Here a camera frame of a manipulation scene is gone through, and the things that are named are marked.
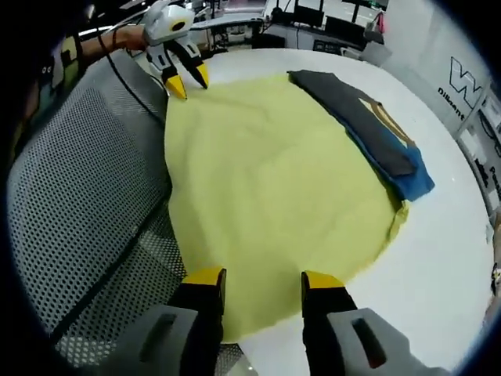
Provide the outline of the person's left hand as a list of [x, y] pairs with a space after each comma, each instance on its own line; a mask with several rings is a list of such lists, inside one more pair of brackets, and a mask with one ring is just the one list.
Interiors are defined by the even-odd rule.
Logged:
[[143, 25], [128, 25], [115, 32], [115, 45], [119, 49], [129, 49], [131, 51], [145, 51], [148, 43], [143, 35]]

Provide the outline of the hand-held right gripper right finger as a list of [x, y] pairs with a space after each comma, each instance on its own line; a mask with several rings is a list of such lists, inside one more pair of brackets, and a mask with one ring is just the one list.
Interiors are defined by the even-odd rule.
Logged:
[[433, 375], [408, 338], [371, 309], [360, 309], [337, 278], [301, 273], [302, 338], [311, 375]]

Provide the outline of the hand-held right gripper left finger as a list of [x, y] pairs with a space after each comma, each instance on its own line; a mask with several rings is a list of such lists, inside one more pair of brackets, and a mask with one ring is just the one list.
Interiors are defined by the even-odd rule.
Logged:
[[148, 309], [124, 336], [126, 375], [213, 375], [222, 342], [226, 269], [183, 279], [165, 305]]

